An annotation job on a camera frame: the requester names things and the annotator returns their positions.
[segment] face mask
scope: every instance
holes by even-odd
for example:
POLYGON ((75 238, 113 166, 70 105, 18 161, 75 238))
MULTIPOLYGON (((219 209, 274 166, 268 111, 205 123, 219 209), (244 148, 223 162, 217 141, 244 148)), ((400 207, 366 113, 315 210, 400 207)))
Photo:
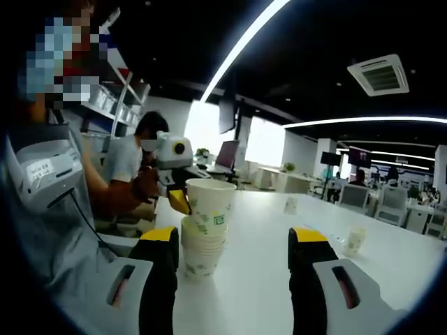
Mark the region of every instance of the face mask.
POLYGON ((91 85, 98 84, 98 77, 63 76, 64 57, 70 57, 73 42, 80 42, 80 35, 63 21, 62 17, 48 19, 45 34, 36 37, 35 51, 27 52, 26 68, 18 75, 20 97, 27 101, 35 101, 36 94, 44 93, 52 100, 79 103, 87 101, 91 85))

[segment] potted plant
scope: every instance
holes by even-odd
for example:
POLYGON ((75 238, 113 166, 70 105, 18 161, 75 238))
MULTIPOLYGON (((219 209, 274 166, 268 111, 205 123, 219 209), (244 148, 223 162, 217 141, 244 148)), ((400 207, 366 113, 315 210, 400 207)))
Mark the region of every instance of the potted plant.
POLYGON ((197 164, 206 164, 210 157, 210 150, 207 148, 198 148, 196 150, 197 164))
POLYGON ((417 187, 412 186, 408 190, 408 198, 410 198, 410 204, 416 204, 418 202, 418 198, 420 196, 419 190, 417 187))
POLYGON ((285 163, 281 169, 282 172, 292 172, 294 170, 295 170, 295 164, 293 163, 285 163))

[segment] white t-shirt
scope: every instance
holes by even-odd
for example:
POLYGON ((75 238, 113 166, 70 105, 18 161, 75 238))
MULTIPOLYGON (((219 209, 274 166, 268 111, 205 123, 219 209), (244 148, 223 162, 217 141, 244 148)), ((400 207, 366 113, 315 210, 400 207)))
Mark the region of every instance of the white t-shirt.
POLYGON ((109 184, 118 180, 129 183, 137 177, 142 160, 142 149, 134 135, 113 139, 104 160, 103 178, 109 184))

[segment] window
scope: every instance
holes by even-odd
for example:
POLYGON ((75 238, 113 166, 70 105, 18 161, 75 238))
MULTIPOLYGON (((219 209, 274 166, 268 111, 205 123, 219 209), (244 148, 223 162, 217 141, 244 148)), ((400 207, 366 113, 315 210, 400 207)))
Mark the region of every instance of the window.
POLYGON ((282 164, 286 130, 279 124, 253 117, 245 160, 279 167, 282 164))
POLYGON ((219 106, 193 101, 184 136, 191 141, 194 152, 198 148, 206 148, 210 150, 211 155, 216 156, 222 142, 234 140, 235 131, 233 129, 219 134, 219 106))

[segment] stacked paper cups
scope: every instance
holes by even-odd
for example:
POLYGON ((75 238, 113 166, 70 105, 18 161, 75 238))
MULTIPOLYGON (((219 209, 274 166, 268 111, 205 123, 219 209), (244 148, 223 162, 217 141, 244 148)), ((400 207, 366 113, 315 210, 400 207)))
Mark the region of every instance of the stacked paper cups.
POLYGON ((182 219, 185 273, 202 279, 219 263, 236 186, 214 179, 190 179, 186 184, 191 215, 182 219))

